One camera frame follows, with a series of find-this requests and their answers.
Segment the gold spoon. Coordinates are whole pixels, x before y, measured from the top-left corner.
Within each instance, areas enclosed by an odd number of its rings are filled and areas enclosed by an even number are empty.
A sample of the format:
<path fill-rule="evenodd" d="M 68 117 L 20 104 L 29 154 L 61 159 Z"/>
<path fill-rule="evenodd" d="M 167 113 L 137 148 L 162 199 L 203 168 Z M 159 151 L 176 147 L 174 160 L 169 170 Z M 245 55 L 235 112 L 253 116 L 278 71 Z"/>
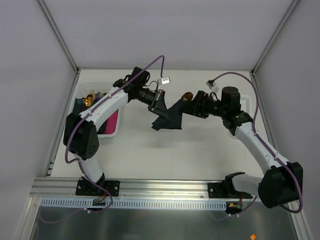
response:
<path fill-rule="evenodd" d="M 183 101 L 190 102 L 193 100 L 193 97 L 194 97 L 193 93 L 188 91 L 184 93 L 181 98 Z"/>

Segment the dark navy paper napkin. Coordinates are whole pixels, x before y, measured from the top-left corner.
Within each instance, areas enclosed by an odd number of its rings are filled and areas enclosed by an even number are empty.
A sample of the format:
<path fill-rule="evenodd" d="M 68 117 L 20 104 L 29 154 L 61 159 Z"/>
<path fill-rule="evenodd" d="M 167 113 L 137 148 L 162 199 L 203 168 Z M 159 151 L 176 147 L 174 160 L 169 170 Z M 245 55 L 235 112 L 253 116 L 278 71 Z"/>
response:
<path fill-rule="evenodd" d="M 183 119 L 183 109 L 190 104 L 191 101 L 179 99 L 175 104 L 173 104 L 169 109 L 169 118 L 164 118 L 159 116 L 153 123 L 151 128 L 153 130 L 181 130 L 182 129 L 182 119 Z"/>

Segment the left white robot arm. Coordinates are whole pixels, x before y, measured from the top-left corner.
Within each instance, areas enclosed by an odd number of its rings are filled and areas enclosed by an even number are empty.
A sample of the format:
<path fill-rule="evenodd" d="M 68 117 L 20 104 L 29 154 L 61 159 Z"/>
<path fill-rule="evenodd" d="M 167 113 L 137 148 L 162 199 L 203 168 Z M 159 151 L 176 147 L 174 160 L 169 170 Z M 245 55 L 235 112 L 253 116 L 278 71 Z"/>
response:
<path fill-rule="evenodd" d="M 165 91 L 147 88 L 149 78 L 148 71 L 135 67 L 130 75 L 114 82 L 111 90 L 97 103 L 81 113 L 72 112 L 67 116 L 63 136 L 65 154 L 74 155 L 82 172 L 75 192 L 77 196 L 106 195 L 112 190 L 95 154 L 100 145 L 98 131 L 113 113 L 131 100 L 138 100 L 147 105 L 148 111 L 169 119 Z"/>

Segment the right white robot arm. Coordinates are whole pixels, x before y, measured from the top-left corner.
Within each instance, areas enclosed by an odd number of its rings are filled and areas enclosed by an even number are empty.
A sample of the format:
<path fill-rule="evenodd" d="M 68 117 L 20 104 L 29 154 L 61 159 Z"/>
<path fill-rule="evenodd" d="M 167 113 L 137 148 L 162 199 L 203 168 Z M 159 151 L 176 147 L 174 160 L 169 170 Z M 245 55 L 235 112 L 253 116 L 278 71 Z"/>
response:
<path fill-rule="evenodd" d="M 244 172 L 229 174 L 221 183 L 224 193 L 235 198 L 246 193 L 260 198 L 265 207 L 298 201 L 303 205 L 303 168 L 298 162 L 289 162 L 258 134 L 254 119 L 241 106 L 241 95 L 236 87 L 222 89 L 221 98 L 202 90 L 191 101 L 191 113 L 206 119 L 210 115 L 220 117 L 223 126 L 249 150 L 262 170 L 263 177 Z"/>

